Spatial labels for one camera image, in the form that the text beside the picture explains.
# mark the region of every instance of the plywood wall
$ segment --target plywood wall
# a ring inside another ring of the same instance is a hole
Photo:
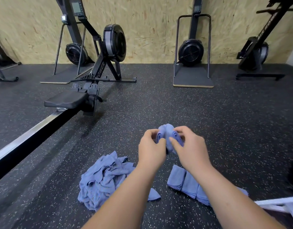
[[[126,63],[172,63],[176,22],[191,14],[193,0],[83,0],[87,17],[98,32],[110,23],[122,26],[127,40]],[[269,19],[268,0],[203,0],[202,12],[212,16],[212,63],[238,63],[237,52],[256,36]],[[15,61],[53,63],[59,38],[61,11],[55,0],[0,0],[0,41]],[[188,37],[190,19],[182,19],[179,45]],[[60,63],[68,63],[65,28]],[[200,19],[197,38],[208,50],[208,21]],[[267,62],[285,63],[293,50],[293,12],[288,12],[267,39]],[[91,36],[86,49],[95,59]]]

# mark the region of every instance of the folded blue towel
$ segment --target folded blue towel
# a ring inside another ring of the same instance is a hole
[[[86,173],[82,174],[78,200],[89,209],[99,210],[125,178],[135,169],[127,157],[118,158],[114,151],[100,157]],[[159,199],[156,190],[151,189],[148,201]]]
[[[182,186],[181,191],[191,198],[195,198],[198,193],[199,184],[196,182],[194,177],[186,171],[185,180]]]
[[[191,198],[198,200],[199,202],[210,206],[209,199],[207,198],[203,188],[197,183],[194,177],[177,165],[173,165],[172,171],[168,178],[167,185],[175,190],[181,190]],[[244,189],[237,187],[242,193],[248,196],[248,192]]]
[[[183,181],[185,178],[186,170],[177,166],[173,165],[171,174],[168,178],[167,185],[171,188],[180,191],[183,186]]]
[[[178,132],[173,130],[174,129],[173,125],[171,125],[171,124],[162,125],[158,129],[159,129],[159,132],[157,133],[156,143],[158,143],[161,138],[165,138],[168,153],[173,152],[176,154],[176,151],[174,150],[174,148],[169,140],[169,137],[174,138],[175,140],[177,140],[179,142],[179,144],[181,146],[184,146],[184,142],[180,138]]]

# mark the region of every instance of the speckled floor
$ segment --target speckled floor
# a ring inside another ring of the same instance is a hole
[[[212,65],[215,87],[175,88],[170,64],[122,65],[136,84],[102,83],[106,103],[97,116],[73,117],[0,180],[0,228],[80,228],[93,214],[77,201],[80,175],[116,150],[137,162],[144,131],[171,123],[205,137],[212,164],[253,200],[290,196],[285,178],[293,159],[293,68],[287,74],[236,81],[236,65]],[[53,65],[5,71],[0,83],[0,149],[53,112],[43,100],[68,85],[40,84]],[[178,158],[170,154],[153,187],[162,199],[147,204],[143,228],[220,228],[210,207],[167,187]]]

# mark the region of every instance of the forearm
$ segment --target forearm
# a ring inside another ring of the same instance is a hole
[[[213,167],[193,172],[224,229],[284,228]]]
[[[138,228],[154,176],[138,164],[82,229]]]

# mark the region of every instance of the rowing machine seat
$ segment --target rowing machine seat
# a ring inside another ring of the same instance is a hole
[[[86,92],[64,91],[44,101],[45,107],[76,108],[88,98]]]

